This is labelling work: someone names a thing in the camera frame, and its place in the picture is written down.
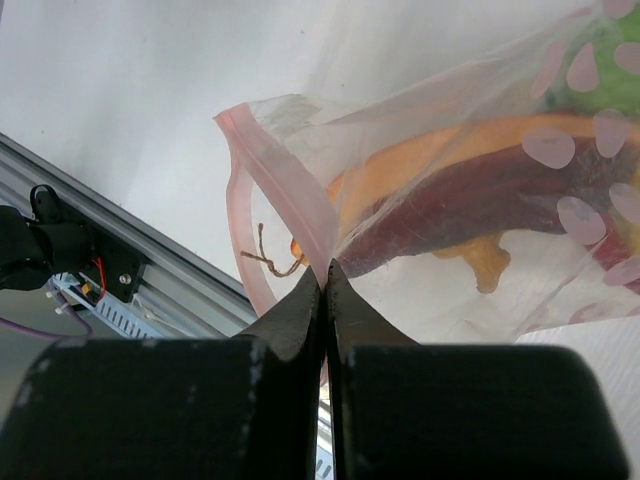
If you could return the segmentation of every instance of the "black motor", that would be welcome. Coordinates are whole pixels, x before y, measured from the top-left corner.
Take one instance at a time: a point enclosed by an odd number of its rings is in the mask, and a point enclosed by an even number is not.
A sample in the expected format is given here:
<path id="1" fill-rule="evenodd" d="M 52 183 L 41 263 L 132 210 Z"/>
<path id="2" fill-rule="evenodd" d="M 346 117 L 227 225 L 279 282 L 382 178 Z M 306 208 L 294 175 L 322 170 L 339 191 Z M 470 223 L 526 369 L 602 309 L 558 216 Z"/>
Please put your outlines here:
<path id="1" fill-rule="evenodd" d="M 66 221 L 51 187 L 31 192 L 35 220 L 0 206 L 0 290 L 36 290 L 52 275 L 79 272 L 92 258 L 84 225 Z"/>

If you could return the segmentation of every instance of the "cable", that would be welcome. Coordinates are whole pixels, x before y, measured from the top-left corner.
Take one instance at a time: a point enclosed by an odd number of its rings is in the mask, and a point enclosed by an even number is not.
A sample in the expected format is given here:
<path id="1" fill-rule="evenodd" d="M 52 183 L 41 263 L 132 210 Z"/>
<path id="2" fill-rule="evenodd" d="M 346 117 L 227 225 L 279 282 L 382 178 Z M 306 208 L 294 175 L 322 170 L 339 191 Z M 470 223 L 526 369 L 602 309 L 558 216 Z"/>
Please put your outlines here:
<path id="1" fill-rule="evenodd" d="M 23 335 L 28 335 L 30 337 L 40 338 L 42 340 L 66 340 L 69 338 L 88 338 L 93 335 L 93 328 L 89 323 L 80 317 L 78 313 L 73 309 L 71 305 L 67 302 L 64 295 L 60 293 L 60 291 L 53 286 L 52 283 L 49 283 L 49 288 L 51 289 L 51 294 L 53 298 L 60 304 L 60 310 L 67 313 L 71 318 L 73 318 L 82 328 L 84 328 L 85 333 L 81 335 L 60 335 L 57 333 L 45 332 L 43 330 L 37 330 L 35 328 L 27 327 L 21 325 L 16 322 L 12 322 L 11 320 L 7 320 L 6 318 L 0 317 L 0 326 L 6 327 L 14 332 L 21 333 Z"/>
<path id="2" fill-rule="evenodd" d="M 98 270 L 100 270 L 100 298 L 98 298 L 97 303 L 100 303 L 100 300 L 104 298 L 107 294 L 107 276 L 104 273 L 104 264 L 102 263 L 102 258 L 98 257 L 93 260 L 93 263 L 96 264 Z"/>

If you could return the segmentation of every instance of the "ziplock bag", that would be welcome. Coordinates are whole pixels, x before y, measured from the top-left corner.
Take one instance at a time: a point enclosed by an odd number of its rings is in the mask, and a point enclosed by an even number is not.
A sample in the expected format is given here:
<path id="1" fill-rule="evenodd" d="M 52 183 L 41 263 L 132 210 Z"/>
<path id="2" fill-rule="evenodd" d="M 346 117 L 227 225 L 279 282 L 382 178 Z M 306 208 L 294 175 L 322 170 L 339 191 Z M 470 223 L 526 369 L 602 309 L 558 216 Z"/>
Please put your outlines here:
<path id="1" fill-rule="evenodd" d="M 617 0 L 372 105 L 221 113 L 257 312 L 336 258 L 420 342 L 640 313 L 639 75 L 640 7 Z"/>

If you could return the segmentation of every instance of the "toy vegetable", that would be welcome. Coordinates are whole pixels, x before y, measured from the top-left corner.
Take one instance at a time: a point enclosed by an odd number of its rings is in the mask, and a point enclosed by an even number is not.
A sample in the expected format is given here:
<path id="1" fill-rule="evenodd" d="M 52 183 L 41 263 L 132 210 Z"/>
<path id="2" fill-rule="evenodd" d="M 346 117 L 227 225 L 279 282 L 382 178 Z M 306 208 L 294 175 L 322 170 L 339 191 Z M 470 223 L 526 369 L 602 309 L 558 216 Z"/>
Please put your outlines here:
<path id="1" fill-rule="evenodd" d="M 540 129 L 565 134 L 562 141 L 570 137 L 575 153 L 565 166 L 547 166 L 525 151 L 523 141 Z M 633 178 L 640 127 L 631 128 L 612 158 L 599 153 L 594 136 L 591 117 L 534 115 L 429 132 L 378 152 L 327 189 L 334 203 L 340 201 L 341 237 L 347 239 L 338 259 L 347 275 L 357 277 L 398 256 L 460 255 L 473 268 L 478 289 L 490 293 L 509 264 L 498 245 L 503 232 L 564 234 L 561 198 L 578 198 L 608 215 L 610 187 Z M 408 195 L 398 194 L 422 172 Z M 367 220 L 375 221 L 349 238 Z M 295 240 L 292 252 L 302 258 Z"/>

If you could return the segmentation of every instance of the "pink polka dot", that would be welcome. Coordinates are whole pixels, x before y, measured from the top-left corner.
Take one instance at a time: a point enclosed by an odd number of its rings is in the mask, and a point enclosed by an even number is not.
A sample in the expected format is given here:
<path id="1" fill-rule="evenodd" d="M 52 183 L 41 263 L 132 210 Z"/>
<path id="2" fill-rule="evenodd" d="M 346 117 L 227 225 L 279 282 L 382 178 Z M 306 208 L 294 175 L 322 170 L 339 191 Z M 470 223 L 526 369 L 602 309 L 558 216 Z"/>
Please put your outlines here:
<path id="1" fill-rule="evenodd" d="M 553 81 L 558 76 L 558 72 L 562 68 L 564 54 L 566 51 L 567 49 L 559 43 L 552 43 L 549 45 L 549 48 L 542 59 L 540 73 L 536 77 L 533 82 L 533 87 L 531 88 L 531 96 L 534 99 L 540 98 L 553 84 Z"/>
<path id="2" fill-rule="evenodd" d="M 576 92 L 590 92 L 600 83 L 598 66 L 593 57 L 593 45 L 587 43 L 571 62 L 567 83 Z"/>
<path id="3" fill-rule="evenodd" d="M 618 287 L 640 279 L 640 255 L 620 262 L 604 274 L 602 281 L 605 285 Z"/>
<path id="4" fill-rule="evenodd" d="M 640 75 L 640 42 L 627 42 L 616 48 L 613 58 L 620 68 Z"/>
<path id="5" fill-rule="evenodd" d="M 563 197 L 557 205 L 560 224 L 582 245 L 593 245 L 604 238 L 607 227 L 591 206 L 575 197 Z"/>
<path id="6" fill-rule="evenodd" d="M 522 149 L 537 162 L 559 169 L 569 165 L 576 153 L 576 144 L 570 135 L 557 128 L 540 127 L 524 135 Z"/>
<path id="7" fill-rule="evenodd" d="M 605 158 L 612 158 L 624 147 L 631 123 L 618 110 L 610 108 L 594 115 L 593 129 L 598 152 Z"/>
<path id="8" fill-rule="evenodd" d="M 640 225 L 640 192 L 631 185 L 615 183 L 609 189 L 611 203 L 624 218 Z"/>
<path id="9" fill-rule="evenodd" d="M 604 11 L 613 18 L 622 18 L 633 11 L 635 0 L 602 0 Z"/>
<path id="10" fill-rule="evenodd" d="M 591 303 L 576 311 L 569 320 L 569 325 L 604 320 L 611 312 L 611 306 L 602 303 Z"/>

